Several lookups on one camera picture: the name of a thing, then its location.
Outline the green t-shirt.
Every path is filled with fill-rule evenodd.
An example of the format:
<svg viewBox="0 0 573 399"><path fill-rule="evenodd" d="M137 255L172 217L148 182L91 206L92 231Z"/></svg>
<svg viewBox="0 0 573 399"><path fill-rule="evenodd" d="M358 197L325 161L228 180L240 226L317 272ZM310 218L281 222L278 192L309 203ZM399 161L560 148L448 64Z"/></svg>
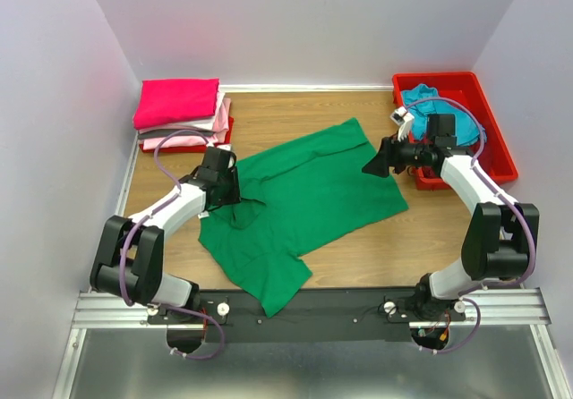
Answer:
<svg viewBox="0 0 573 399"><path fill-rule="evenodd" d="M275 316L312 276L304 255L408 209L393 178L363 173L375 154L352 118L239 161L241 201L201 220L201 245Z"/></svg>

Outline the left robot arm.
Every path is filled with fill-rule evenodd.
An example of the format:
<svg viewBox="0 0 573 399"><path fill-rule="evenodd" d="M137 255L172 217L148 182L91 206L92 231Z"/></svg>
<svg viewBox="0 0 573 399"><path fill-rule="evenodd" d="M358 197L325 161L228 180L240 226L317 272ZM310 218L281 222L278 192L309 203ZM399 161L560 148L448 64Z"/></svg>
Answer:
<svg viewBox="0 0 573 399"><path fill-rule="evenodd" d="M104 224L90 271L90 286L180 323L201 323L200 287L164 271L167 239L196 216L241 201L236 156L227 146L208 147L202 162L175 181L150 207Z"/></svg>

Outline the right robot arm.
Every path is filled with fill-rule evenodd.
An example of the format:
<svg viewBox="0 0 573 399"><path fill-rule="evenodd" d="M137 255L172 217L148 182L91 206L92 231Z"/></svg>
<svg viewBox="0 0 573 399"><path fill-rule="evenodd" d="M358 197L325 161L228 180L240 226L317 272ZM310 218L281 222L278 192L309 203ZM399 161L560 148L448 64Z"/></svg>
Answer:
<svg viewBox="0 0 573 399"><path fill-rule="evenodd" d="M408 138L415 118L406 108L396 109L390 118L398 131L382 139L378 153L363 172L387 178L409 166L429 167L459 196L471 215L459 258L440 271L424 275L413 295L398 301L398 310L433 320L468 293L523 283L535 269L536 206L508 195L482 169L473 151L458 144L454 115L432 115L427 122L429 139L422 142Z"/></svg>

